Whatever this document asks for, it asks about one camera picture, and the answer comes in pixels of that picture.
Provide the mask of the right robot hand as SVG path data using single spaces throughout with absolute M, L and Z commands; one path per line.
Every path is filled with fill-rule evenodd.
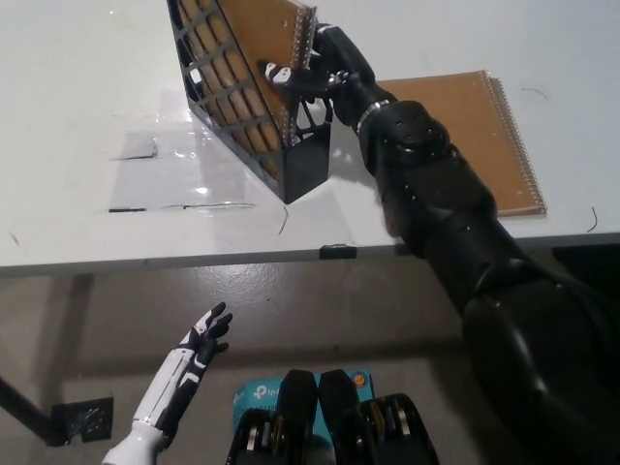
M 370 113 L 396 98 L 382 88 L 363 54 L 338 26 L 316 26 L 308 68 L 260 60 L 258 69 L 276 93 L 295 101 L 332 102 L 337 118 L 358 131 Z

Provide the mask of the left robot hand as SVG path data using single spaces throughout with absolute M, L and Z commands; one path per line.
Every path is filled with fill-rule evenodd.
M 218 303 L 207 311 L 169 352 L 152 379 L 134 419 L 162 432 L 171 440 L 212 359 L 229 344 L 222 342 L 233 315 Z

